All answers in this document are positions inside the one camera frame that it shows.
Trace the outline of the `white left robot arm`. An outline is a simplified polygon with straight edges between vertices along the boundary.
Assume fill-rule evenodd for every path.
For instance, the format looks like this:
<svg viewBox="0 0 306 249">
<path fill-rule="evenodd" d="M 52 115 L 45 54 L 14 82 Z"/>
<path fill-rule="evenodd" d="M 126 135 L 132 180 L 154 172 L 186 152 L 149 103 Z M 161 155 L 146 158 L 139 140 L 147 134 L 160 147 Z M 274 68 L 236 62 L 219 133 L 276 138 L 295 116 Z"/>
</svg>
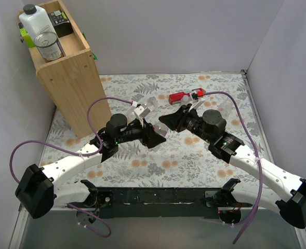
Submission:
<svg viewBox="0 0 306 249">
<path fill-rule="evenodd" d="M 32 218 L 47 214 L 55 204 L 78 202 L 90 208 L 96 204 L 97 189 L 83 180 L 79 198 L 64 194 L 60 186 L 74 175 L 98 165 L 118 152 L 122 143 L 138 140 L 148 149 L 156 149 L 166 141 L 167 131 L 145 120 L 127 121 L 123 114 L 114 114 L 98 135 L 82 149 L 45 167 L 32 164 L 25 170 L 15 196 Z"/>
</svg>

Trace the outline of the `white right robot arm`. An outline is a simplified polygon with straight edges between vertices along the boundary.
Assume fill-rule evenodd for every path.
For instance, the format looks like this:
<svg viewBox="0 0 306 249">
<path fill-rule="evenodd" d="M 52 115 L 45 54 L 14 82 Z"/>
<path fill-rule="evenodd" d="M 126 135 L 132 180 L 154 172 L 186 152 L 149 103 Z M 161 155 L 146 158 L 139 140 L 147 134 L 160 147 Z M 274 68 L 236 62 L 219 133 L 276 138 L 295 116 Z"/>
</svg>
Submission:
<svg viewBox="0 0 306 249">
<path fill-rule="evenodd" d="M 259 185 L 247 186 L 232 178 L 208 203 L 216 206 L 233 206 L 247 203 L 279 213 L 290 225 L 306 227 L 306 178 L 291 174 L 273 163 L 259 158 L 249 146 L 228 132 L 226 120 L 219 111 L 209 109 L 199 116 L 191 105 L 182 105 L 175 113 L 159 117 L 170 130 L 190 131 L 209 144 L 216 158 L 242 169 L 259 180 Z"/>
</svg>

